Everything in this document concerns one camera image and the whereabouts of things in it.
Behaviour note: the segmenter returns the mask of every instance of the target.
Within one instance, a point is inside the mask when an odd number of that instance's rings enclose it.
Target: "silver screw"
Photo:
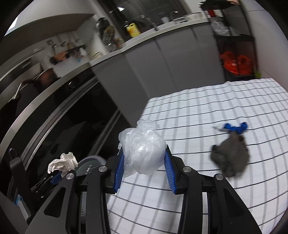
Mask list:
[[[74,174],[73,173],[69,173],[69,174],[66,175],[66,178],[68,180],[73,179],[74,178]]]
[[[192,169],[191,169],[191,167],[185,166],[185,167],[183,167],[183,171],[184,172],[190,172],[190,171],[192,171]]]
[[[99,167],[99,171],[100,172],[105,172],[105,171],[107,171],[107,167],[106,166],[101,166],[101,167]]]
[[[216,179],[217,180],[223,180],[224,177],[221,174],[216,174]]]

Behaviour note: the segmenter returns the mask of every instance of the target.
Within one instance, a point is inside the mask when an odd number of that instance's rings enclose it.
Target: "blue object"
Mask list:
[[[171,190],[173,191],[173,193],[175,194],[176,189],[177,189],[177,187],[176,187],[176,175],[175,175],[175,172],[173,170],[173,166],[171,164],[171,160],[170,160],[170,157],[169,157],[169,154],[167,153],[167,151],[165,152],[165,156],[164,156],[164,166],[165,166],[169,186],[170,186]]]
[[[114,192],[118,192],[118,189],[121,186],[123,174],[124,174],[124,153],[122,153],[121,155],[121,158],[119,160],[119,163],[115,172],[114,185],[113,185]]]
[[[57,175],[52,177],[51,184],[58,184],[60,182],[60,180],[62,179],[61,173],[62,172],[59,172]]]
[[[240,126],[236,127],[236,126],[231,126],[230,124],[225,124],[224,129],[228,129],[230,132],[232,131],[236,131],[237,134],[242,134],[245,130],[247,130],[248,125],[246,122],[243,122],[240,124]]]

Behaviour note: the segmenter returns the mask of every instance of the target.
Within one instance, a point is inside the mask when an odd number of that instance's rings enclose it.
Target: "crumpled paper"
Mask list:
[[[69,152],[68,154],[61,154],[60,159],[54,159],[48,165],[48,174],[55,170],[59,170],[62,172],[62,178],[67,174],[67,172],[75,169],[78,166],[78,162],[73,155],[73,153]]]

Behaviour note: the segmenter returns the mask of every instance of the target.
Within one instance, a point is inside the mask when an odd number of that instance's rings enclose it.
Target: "yellow jug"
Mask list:
[[[141,34],[135,23],[128,25],[126,29],[131,37],[135,37]]]

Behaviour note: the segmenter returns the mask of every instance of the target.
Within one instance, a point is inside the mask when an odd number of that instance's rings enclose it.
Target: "blue bow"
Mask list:
[[[237,134],[242,134],[245,130],[247,130],[248,125],[246,122],[243,122],[240,124],[240,126],[236,127],[236,126],[231,126],[230,124],[225,124],[224,129],[228,129],[230,132],[232,131],[236,131]]]

